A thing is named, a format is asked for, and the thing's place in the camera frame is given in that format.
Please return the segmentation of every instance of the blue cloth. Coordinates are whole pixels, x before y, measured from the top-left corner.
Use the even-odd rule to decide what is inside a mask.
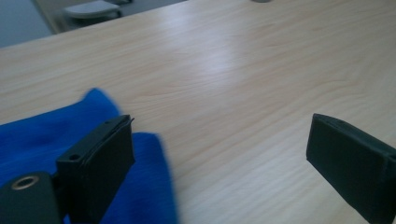
[[[0,186],[34,171],[56,171],[56,159],[107,119],[120,114],[106,95],[89,91],[80,102],[0,126]],[[136,162],[101,223],[177,223],[171,176],[159,137],[134,133]]]

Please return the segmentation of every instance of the round hole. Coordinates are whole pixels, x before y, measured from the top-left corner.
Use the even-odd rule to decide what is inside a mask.
[[[29,175],[15,181],[11,187],[15,190],[27,189],[37,183],[38,179],[36,175]]]
[[[78,160],[79,159],[79,155],[78,154],[74,154],[74,155],[71,155],[70,157],[69,157],[69,160],[70,161],[76,161],[76,160]]]

